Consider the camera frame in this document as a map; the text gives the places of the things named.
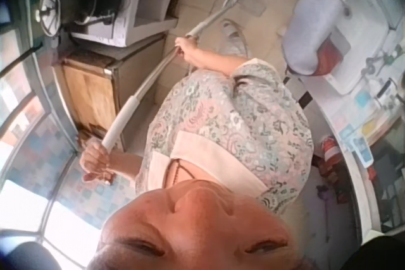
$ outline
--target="necklace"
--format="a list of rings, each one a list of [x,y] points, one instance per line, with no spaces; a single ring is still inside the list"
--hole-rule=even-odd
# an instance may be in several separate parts
[[[191,174],[191,172],[190,172],[189,170],[187,170],[185,167],[183,167],[183,166],[180,164],[180,160],[179,160],[179,159],[176,159],[175,162],[177,163],[177,167],[176,167],[175,177],[174,177],[174,180],[173,180],[173,186],[177,183],[178,172],[180,171],[180,168],[183,169],[183,171],[185,171],[188,175],[190,175],[190,177],[191,177],[193,180],[196,179],[196,177],[195,177],[193,174]]]

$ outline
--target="wash basin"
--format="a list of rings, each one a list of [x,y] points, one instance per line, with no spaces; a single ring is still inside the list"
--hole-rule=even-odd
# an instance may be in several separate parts
[[[366,59],[378,54],[389,31],[388,21],[377,0],[343,2],[347,14],[338,20],[336,27],[350,44],[350,50],[342,62],[324,76],[342,95],[359,82]]]

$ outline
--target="hand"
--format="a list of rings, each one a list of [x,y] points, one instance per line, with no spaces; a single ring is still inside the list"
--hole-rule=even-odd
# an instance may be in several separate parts
[[[90,139],[80,158],[80,165],[86,172],[82,177],[83,181],[108,179],[111,176],[111,173],[107,171],[109,164],[110,155],[106,148],[97,139]]]
[[[180,48],[181,52],[179,55],[184,58],[184,60],[192,65],[196,65],[194,59],[194,51],[197,48],[197,40],[193,37],[191,38],[176,38],[175,45]]]

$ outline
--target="wooden cabinet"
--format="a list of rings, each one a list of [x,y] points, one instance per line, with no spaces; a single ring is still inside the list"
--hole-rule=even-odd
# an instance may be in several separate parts
[[[84,44],[67,56],[57,72],[61,93],[78,130],[103,138],[117,113],[163,55],[162,35],[128,50]],[[125,127],[118,148],[127,150],[137,126],[153,106],[156,86],[142,100]]]

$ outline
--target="white mop handle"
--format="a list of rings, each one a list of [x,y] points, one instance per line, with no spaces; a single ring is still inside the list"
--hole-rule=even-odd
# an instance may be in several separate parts
[[[193,28],[186,37],[196,37],[198,36],[205,28],[210,26],[215,20],[217,20],[221,15],[223,15],[226,11],[228,11],[231,7],[235,5],[235,1],[222,7],[221,10],[212,14],[203,22],[198,24],[195,28]],[[121,111],[118,113],[117,117],[115,118],[113,124],[107,131],[106,136],[104,137],[103,141],[101,142],[102,145],[107,149],[110,153],[112,148],[114,147],[116,141],[120,137],[122,131],[124,130],[125,126],[129,122],[131,116],[135,113],[135,110],[138,108],[140,101],[145,96],[147,91],[152,87],[153,83],[158,79],[161,72],[164,68],[167,67],[169,63],[176,57],[177,49],[175,48],[169,53],[160,64],[155,67],[151,74],[144,80],[140,88],[136,91],[136,93],[131,96],[125,105],[122,107]]]
[[[101,144],[106,148],[106,150],[109,153],[114,147],[116,141],[120,138],[122,131],[129,122],[131,116],[135,113],[135,110],[138,108],[142,98],[145,96],[147,91],[149,91],[149,89],[158,79],[163,69],[166,68],[166,66],[174,59],[176,54],[177,50],[174,49],[165,58],[163,58],[160,64],[157,67],[155,67],[152,73],[149,74],[149,76],[144,80],[144,82],[142,82],[142,84],[140,85],[139,89],[135,92],[135,94],[129,97],[127,102],[124,104],[124,106],[118,113],[117,117],[113,121],[113,124],[107,131],[106,136],[104,136],[103,141],[101,142]]]
[[[125,126],[129,122],[129,119],[139,106],[139,100],[134,95],[129,97],[121,111],[118,113],[113,124],[109,128],[106,136],[104,136],[102,145],[107,149],[108,153],[113,149],[118,137],[124,130]]]
[[[226,11],[228,11],[231,6],[224,6],[218,12],[212,14],[210,17],[205,19],[204,21],[200,22],[195,28],[193,28],[189,33],[187,33],[186,37],[197,37],[201,34],[203,30],[205,30],[208,26],[210,26],[215,20],[217,20],[220,16],[222,16]]]

